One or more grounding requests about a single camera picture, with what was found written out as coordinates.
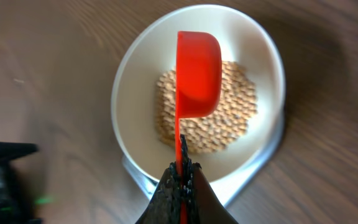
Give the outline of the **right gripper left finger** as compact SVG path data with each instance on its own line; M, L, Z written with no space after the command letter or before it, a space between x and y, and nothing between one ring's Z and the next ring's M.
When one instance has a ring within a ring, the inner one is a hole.
M177 166L171 163L136 224L179 224L181 212L180 176Z

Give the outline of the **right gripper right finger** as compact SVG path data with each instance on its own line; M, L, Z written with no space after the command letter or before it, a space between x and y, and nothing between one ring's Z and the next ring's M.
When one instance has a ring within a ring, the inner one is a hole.
M181 222L192 224L236 224L234 217L218 200L197 162L188 157L188 146L185 136L180 136L181 146L181 180L182 202Z

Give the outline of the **red measuring scoop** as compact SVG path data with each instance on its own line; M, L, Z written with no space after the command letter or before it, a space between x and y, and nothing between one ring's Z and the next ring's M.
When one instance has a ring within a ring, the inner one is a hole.
M199 223L195 167L189 158L189 143L181 133L181 120L209 116L217 107L221 91L221 50L216 38L206 32L177 34L175 93L175 157L178 222Z

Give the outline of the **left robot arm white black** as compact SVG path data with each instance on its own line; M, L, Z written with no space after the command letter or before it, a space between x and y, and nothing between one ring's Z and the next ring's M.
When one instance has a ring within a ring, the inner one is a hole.
M32 143L0 142L0 224L41 224L11 161L38 151Z

